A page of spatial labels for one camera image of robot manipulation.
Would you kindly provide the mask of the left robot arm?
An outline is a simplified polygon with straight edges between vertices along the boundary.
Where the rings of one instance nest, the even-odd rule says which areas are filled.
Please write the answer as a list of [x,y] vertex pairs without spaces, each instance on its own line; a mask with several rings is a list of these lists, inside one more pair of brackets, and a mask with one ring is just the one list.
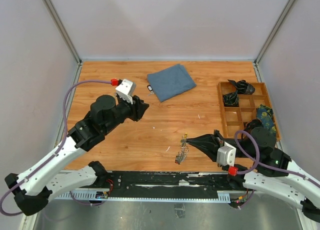
[[58,176],[58,173],[104,141],[105,136],[126,119],[141,120],[148,107],[149,104],[138,96],[133,96],[131,102],[120,96],[98,97],[84,119],[68,131],[56,148],[29,170],[20,174],[10,173],[5,177],[21,213],[33,215],[57,196],[78,187],[103,187],[107,182],[107,171],[99,161],[92,161],[65,176]]

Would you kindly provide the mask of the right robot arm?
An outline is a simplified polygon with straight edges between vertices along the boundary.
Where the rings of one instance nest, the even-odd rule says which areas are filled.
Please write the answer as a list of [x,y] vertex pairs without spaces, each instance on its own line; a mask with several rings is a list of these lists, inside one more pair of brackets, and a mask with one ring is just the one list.
[[261,191],[300,209],[305,217],[320,220],[320,182],[282,150],[276,137],[261,124],[224,138],[218,130],[186,139],[227,173],[233,190]]

